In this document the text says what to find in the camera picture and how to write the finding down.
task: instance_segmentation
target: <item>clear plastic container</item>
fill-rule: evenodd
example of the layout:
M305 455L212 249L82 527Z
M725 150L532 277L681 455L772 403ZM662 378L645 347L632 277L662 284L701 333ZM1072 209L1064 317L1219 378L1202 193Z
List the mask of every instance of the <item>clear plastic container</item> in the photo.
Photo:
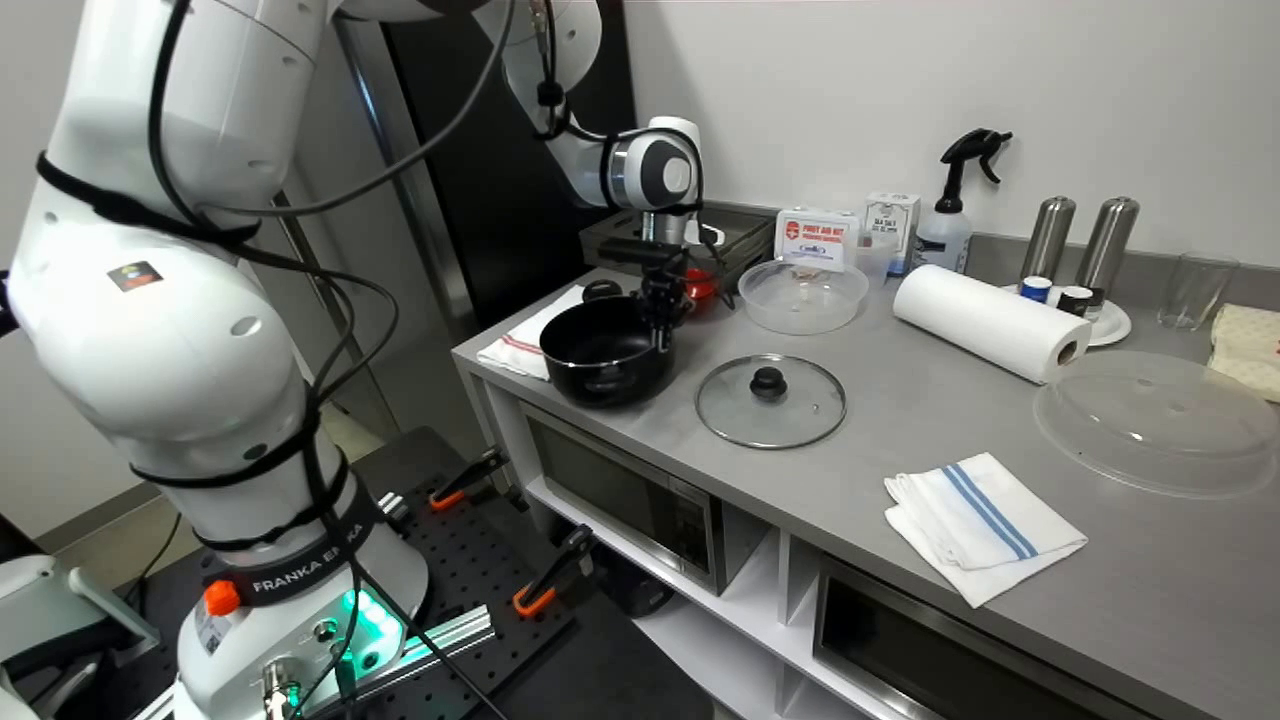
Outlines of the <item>clear plastic container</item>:
M814 334L857 317L869 297L863 270L818 270L792 264L758 264L737 279L747 317L772 333Z
M1176 354L1085 354L1036 394L1036 420L1087 469L1166 496L1214 499L1278 477L1278 410Z

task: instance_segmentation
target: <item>cable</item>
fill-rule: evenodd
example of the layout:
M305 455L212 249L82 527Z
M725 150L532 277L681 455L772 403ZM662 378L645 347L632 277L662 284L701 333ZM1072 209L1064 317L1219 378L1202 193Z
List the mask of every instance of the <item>cable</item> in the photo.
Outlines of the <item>cable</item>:
M544 79L535 86L535 98L544 104L544 121L547 127L535 127L532 135L535 138L556 138L563 127L569 127L569 97L556 79L556 66L559 66L559 38L556 38L556 5L554 0L527 0L527 10L532 10L532 24L535 24L535 51L541 51L541 62L544 62Z
M342 656L354 649L358 625L361 625L361 593L364 593L364 580L361 580L361 573L354 573L350 632L345 632L345 641L333 649L326 672L305 687L305 697L295 698L293 717L300 717L300 712L307 708L307 698L322 691L322 683L330 681L330 672L336 672Z
M170 97L170 71L171 71L171 54L178 54L178 38L185 30L185 18L191 10L191 0L171 0L170 6L170 24L165 24L165 36L162 36L162 54L157 54L157 71L152 71L152 98L147 98L147 160L152 160L152 170L165 188L165 196L171 199L171 209L195 224L195 226L212 226L208 217L201 217L178 188L171 179L171 168L165 160L165 97Z
M559 36L556 36L556 5L541 5L544 10L532 10L532 14L544 14L547 27L535 27L535 46L541 46L541 58L544 58L544 82L559 93L559 79L556 79L556 62L559 62ZM600 160L600 188L606 188L606 199L611 199L608 193L608 150L618 138L639 138L639 135L677 135L681 143L689 143L689 157L692 157L692 168L697 168L697 199L692 204L681 204L681 209L706 209L706 160L701 160L701 146L689 131L677 131L677 127L632 127L632 131L589 131L580 127L580 121L571 114L569 108L569 97L559 93L559 104L547 104L547 127L535 131L541 138L556 138L559 131L577 135L577 138L589 138L589 143L606 143L606 160Z
M171 14L170 14L165 38L162 38L157 76L152 76L152 104L147 104L147 160L152 160L152 170L157 170L165 196L171 199L171 209L178 209L189 224L218 232L218 224L212 224L208 217L201 217L201 211L179 196L179 184L178 184L178 176L171 176L171 168L170 168L170 157L165 157L165 93L170 93L171 54L178 54L179 27L185 27L189 6L191 6L191 0L171 0ZM315 211L342 209L342 204L350 204L350 199L380 188L384 179L402 176L403 168L413 168L418 160L426 160L441 138L449 138L449 135L468 121L468 111L476 108L480 93L490 86L500 54L504 54L504 46L508 46L514 14L516 14L516 0L504 5L500 38L492 43L492 51L490 51L490 58L486 58L486 66L480 66L468 98L459 104L459 111L458 111L427 143L422 143L418 150L409 150L403 160L395 160L393 168L384 168L380 176L373 176L373 179L364 179L364 184L358 184L358 188L350 188L350 193L342 193L342 196L330 196L330 199L322 199L322 204L305 204L305 209L287 209L284 199L282 199L282 209L230 209L230 204L208 204L208 209L236 211L236 217L315 217ZM313 266L313 264L300 264L300 259L293 259L293 256L276 256L276 252L260 252L260 249L244 249L244 242L236 242L236 249L233 249L233 242L218 242L218 249L230 252L230 256L236 256L236 259L250 259L250 264L266 264L266 266L282 266L282 270L305 270L305 277L313 277L315 284L326 284L326 289L336 297L336 304L345 307L342 340L336 340L336 347L326 354L326 363L322 363L322 371L315 371L315 383L313 383L313 393L307 393L307 406L313 406L313 410L315 410L342 383L350 383L358 371L364 371L364 369L373 363L373 354L380 354L380 350L393 342L395 322L402 322L402 304L395 304L395 297L393 297L390 289L380 289L380 284L373 284L373 279L364 279L364 277L354 277L354 270ZM333 371L336 360L342 360L342 347L350 347L350 342L358 340L358 304L354 304L354 297L350 297L342 284L358 284L358 289L367 289L367 290L384 297L390 307L393 307L393 320L390 320L390 329L380 333L380 340L378 340L373 350L358 350L354 369L342 371L336 378L330 378L330 371ZM322 502L326 479L322 479L315 445L307 445L305 464L307 464L313 502ZM307 683L307 691L300 697L300 703L295 703L293 712L305 712L305 703L322 691L322 683L336 672L342 656L354 649L364 582L373 582L373 593L384 597L384 602L402 616L403 629L418 629L413 616L367 574L367 566L361 562L358 549L354 549L350 536L336 527L333 502L322 508L322 524L326 524L326 533L336 541L336 549L345 553L345 562L354 566L354 611L350 611L345 641L336 645L333 659L330 659L326 672ZM165 549L157 553L157 561L170 553L178 527L179 527L179 515L178 515L178 524L170 527L170 541L165 541ZM441 664L443 664L495 720L508 720L508 717L500 712L500 703L492 703L492 697L480 691L480 683L476 683L471 675L466 675L466 672L449 659L449 652L441 652L441 649L433 645L427 632L418 632L418 636L433 649L433 656L441 656Z
M185 524L185 515L171 512L171 524L170 524L157 555L152 555L152 561L136 573L136 580L131 580L131 582L136 582L136 611L140 611L140 616L147 611L147 574L152 574L152 566L165 561L165 553L171 549L179 524Z
M449 675L458 675L495 720L508 720L508 712L466 672L454 664L454 656L427 636L427 632L418 632L433 656L441 656L441 666Z
M468 98L454 111L454 121L433 135L426 138L418 150L402 157L393 168L367 176L364 184L358 188L345 188L330 199L313 199L313 204L295 204L295 209L241 209L241 204L222 204L222 199L203 199L208 209L222 209L222 211L233 211L233 217L322 217L322 211L333 211L342 204L354 204L358 196L367 196L373 188L395 179L402 170L409 170L413 163L422 163L427 150L435 150L468 114L471 108L480 104L480 93L490 86L504 46L508 46L508 36L514 36L514 18L516 18L516 0L504 0L504 27L500 27L500 38L492 43Z

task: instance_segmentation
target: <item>folded napkin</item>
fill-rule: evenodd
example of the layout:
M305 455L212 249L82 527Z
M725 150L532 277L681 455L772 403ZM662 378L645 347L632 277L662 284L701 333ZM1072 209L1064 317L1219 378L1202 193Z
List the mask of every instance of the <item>folded napkin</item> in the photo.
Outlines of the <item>folded napkin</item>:
M535 376L547 378L547 363L544 363L544 347L541 334L544 329L569 312L584 304L584 289L571 284L563 297L556 297L547 307L532 312L524 322L516 322L508 334L492 340L490 347L480 347L480 363L500 369L500 371L516 371L516 376Z
M1033 496L996 455L967 455L885 479L885 519L981 607L1013 582L1085 549L1064 515Z
M1210 369L1280 403L1280 312L1225 304L1214 320Z

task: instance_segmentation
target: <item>black cable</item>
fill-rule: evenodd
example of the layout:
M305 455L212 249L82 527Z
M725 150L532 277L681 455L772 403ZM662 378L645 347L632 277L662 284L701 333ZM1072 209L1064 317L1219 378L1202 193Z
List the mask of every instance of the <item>black cable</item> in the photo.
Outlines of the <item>black cable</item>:
M147 160L152 160L152 170L157 170L165 196L171 199L171 209L178 209L189 224L218 232L218 224L212 224L208 217L201 217L201 211L179 196L178 176L171 176L171 168L170 168L170 160L165 160L165 93L170 93L171 54L178 54L178 38L179 38L179 27L185 27L189 6L191 6L191 0L171 0L171 14L170 14L165 38L162 38L157 76L152 76L152 108L147 108ZM459 108L426 146L409 150L409 157L403 157L402 163L393 163L384 176L378 176L378 179L367 179L367 184L361 184L361 188L354 188L354 193L342 193L342 196L333 196L333 199L307 204L307 209L287 209L287 204L284 204L284 209L223 209L223 211L241 211L241 217L313 217L313 211L330 211L330 209L336 209L336 204L350 204L350 199L373 193L378 184L402 176L409 163L418 163L422 157L427 157L443 135L454 135L454 127L471 111L471 104L480 98L492 66L500 62L500 51L504 51L508 30L514 30L514 14L516 14L516 0L508 0L504 30L500 30L492 54L486 58L480 79L476 79L476 86L468 93L466 108ZM218 242L218 249L223 249L223 252L233 252L233 256L241 256L241 259L250 259L250 264L266 264L266 266L282 266L282 270L305 270L305 277L322 279L326 289L333 289L336 298L345 304L342 342L336 342L333 354L326 354L326 363L322 363L322 371L315 371L315 383L313 383L313 393L307 393L307 406L313 406L313 410L315 410L342 383L350 383L358 371L364 371L364 369L373 363L373 354L380 354L380 350L393 342L395 322L402 322L402 304L395 304L395 297L393 297L390 289L380 289L380 284L373 284L373 279L364 279L364 277L354 277L354 270L307 266L307 264L300 264L300 259L293 259L293 256L276 256L276 252L260 252L260 249L244 249L244 242L236 242L236 249L233 249L233 242ZM330 378L330 371L336 369L342 347L354 342L354 334L358 334L358 304L354 304L354 297L350 297L342 284L358 284L358 289L367 289L367 290L384 297L390 307L393 307L393 320L390 320L390 329L380 333L380 340L378 340L373 350L361 350L350 371L342 371L336 378ZM307 445L305 464L307 464L313 502L322 502L326 479L322 479L315 445ZM326 533L336 541L336 549L345 553L345 562L354 566L354 611L350 611L345 641L336 645L336 652L333 652L333 659L326 664L326 672L305 687L305 697L300 697L300 703L295 703L293 712L305 712L305 703L322 691L322 683L336 672L342 656L354 649L364 582L373 582L373 593L384 597L384 602L395 611L395 620L402 620L403 629L418 629L413 616L367 574L367 566L361 562L358 549L354 549L350 536L336 527L333 502L322 508L322 524L326 524ZM157 561L170 553L178 527L179 527L179 515L178 515L178 524L170 527L170 541L165 541L165 549L157 553ZM433 645L427 632L418 629L418 636L433 649L433 656L441 656L441 664L443 664L495 720L508 720L508 717L500 712L500 703L492 703L492 697L490 697L471 675L466 675L466 672L449 659L449 652L441 652L441 649Z
M191 10L191 0L171 0L170 6L170 24L165 24L165 36L162 36L162 54L157 54L157 71L152 71L152 98L147 98L147 160L152 160L152 170L170 196L170 204L195 226L212 226L208 217L201 217L185 193L178 188L171 179L171 168L165 160L165 97L170 97L170 71L171 71L171 54L178 54L178 38L189 24L189 10Z
M162 549L152 553L152 561L147 561L147 562L136 573L136 580L131 580L131 589L136 589L136 611L140 611L140 616L147 611L147 574L152 574L152 566L165 561L165 553L171 549L179 524L185 524L185 515L171 512L171 524L170 524Z
M527 10L535 18L535 51L541 51L541 62L544 62L544 79L535 86L535 98L544 104L544 121L547 127L535 127L532 135L535 138L556 138L563 127L569 127L569 97L556 79L556 66L559 66L559 38L556 38L556 5L554 0L527 0Z
M354 649L358 625L361 625L361 593L364 593L364 580L361 580L361 573L354 573L354 611L350 611L345 641L333 649L326 672L305 687L305 697L295 698L293 717L300 717L300 712L307 708L307 698L322 691L322 683L330 681L330 672L336 672L336 664L342 664L345 652Z
M427 645L441 666L458 675L495 720L508 720L508 712L466 666L458 666L454 656L426 629L418 636Z
M495 36L495 43L492 43L492 51L490 51L490 58L486 58L471 93L468 93L466 104L454 111L454 121L449 121L433 138L426 138L418 150L409 150L409 157L402 157L395 163L390 163L384 170L378 170L378 176L367 176L364 184L345 188L345 193L336 193L336 196L330 196L330 199L313 199L313 204L293 204L293 209L241 209L241 204L218 204L218 199L208 199L208 209L222 209L222 211L233 211L233 217L322 217L322 211L333 211L333 209L342 209L342 204L354 204L354 199L367 196L373 188L395 179L402 170L409 170L413 163L422 163L427 150L435 150L435 146L471 114L471 108L480 104L480 93L486 93L490 79L495 76L500 54L504 54L504 46L508 46L508 38L514 38L514 18L516 18L516 0L504 5L504 27L500 27L500 36Z

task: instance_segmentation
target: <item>white wall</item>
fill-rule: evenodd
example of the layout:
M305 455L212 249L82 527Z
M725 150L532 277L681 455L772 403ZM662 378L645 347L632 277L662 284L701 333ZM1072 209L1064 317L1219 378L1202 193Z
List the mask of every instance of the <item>white wall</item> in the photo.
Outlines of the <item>white wall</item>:
M9 0L0 24L0 266L11 259L32 160L51 127L82 0ZM26 334L0 340L0 512L41 536L119 496L119 455L41 376Z
M639 111L683 111L710 196L853 209L935 199L935 157L1007 127L981 232L1028 235L1046 196L1135 196L1135 249L1280 266L1278 0L630 0Z

